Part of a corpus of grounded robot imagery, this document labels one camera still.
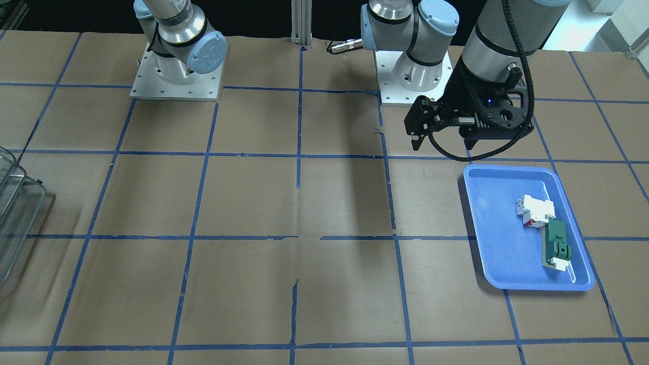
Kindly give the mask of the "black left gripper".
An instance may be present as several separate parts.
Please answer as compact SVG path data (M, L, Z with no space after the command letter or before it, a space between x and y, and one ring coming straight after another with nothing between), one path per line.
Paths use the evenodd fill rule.
M505 71L503 83L485 81L457 64L440 101L418 96L404 118L412 149L420 150L429 135L447 127L447 121L459 127L468 149L481 139L521 139L531 133L533 113L523 69L513 64Z

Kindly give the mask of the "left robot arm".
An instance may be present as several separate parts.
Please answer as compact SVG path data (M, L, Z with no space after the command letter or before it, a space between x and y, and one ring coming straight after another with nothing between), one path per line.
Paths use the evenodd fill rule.
M458 129L472 150L481 139L505 144L485 159L511 148L533 129L534 85L529 58L542 46L568 1L487 1L472 27L461 56L440 98L425 96L434 87L461 16L446 1L368 1L360 12L361 39L371 51L397 51L392 72L399 85L418 92L404 118L412 148L424 139L454 160L435 139L446 128Z

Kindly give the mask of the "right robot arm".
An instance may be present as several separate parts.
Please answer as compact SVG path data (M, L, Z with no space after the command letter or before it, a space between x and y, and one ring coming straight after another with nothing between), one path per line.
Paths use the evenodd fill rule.
M228 51L225 36L191 1L134 1L133 9L149 49L157 55L176 58L198 74L223 64Z

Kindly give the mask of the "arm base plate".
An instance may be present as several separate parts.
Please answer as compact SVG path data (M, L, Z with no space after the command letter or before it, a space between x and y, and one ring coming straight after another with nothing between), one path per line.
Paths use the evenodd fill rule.
M198 74L162 46L145 47L130 97L148 101L218 100L224 65L208 74Z
M384 106L410 106L421 95L436 101L452 74L448 53L440 64L423 66L412 62L405 52L377 51L375 64Z

